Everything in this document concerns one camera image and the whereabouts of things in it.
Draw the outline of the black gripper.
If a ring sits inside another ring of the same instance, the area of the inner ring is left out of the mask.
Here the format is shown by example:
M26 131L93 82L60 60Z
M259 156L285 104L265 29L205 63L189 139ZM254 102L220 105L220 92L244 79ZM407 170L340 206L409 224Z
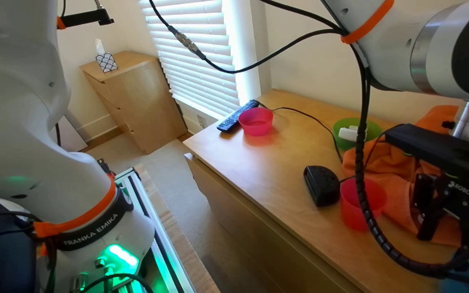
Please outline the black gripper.
M386 141L441 170L435 179L415 177L417 237L432 240L445 214L469 232L469 141L412 123L389 128Z

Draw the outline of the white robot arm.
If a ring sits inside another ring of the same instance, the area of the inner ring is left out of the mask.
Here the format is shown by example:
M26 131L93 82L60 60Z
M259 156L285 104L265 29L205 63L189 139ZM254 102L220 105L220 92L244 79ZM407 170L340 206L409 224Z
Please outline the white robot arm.
M321 0L376 86L469 97L469 0L402 16L392 0ZM54 240L47 288L68 288L112 244L143 258L151 219L124 200L96 159L51 136L68 104L55 0L0 0L0 198L24 196L33 234Z

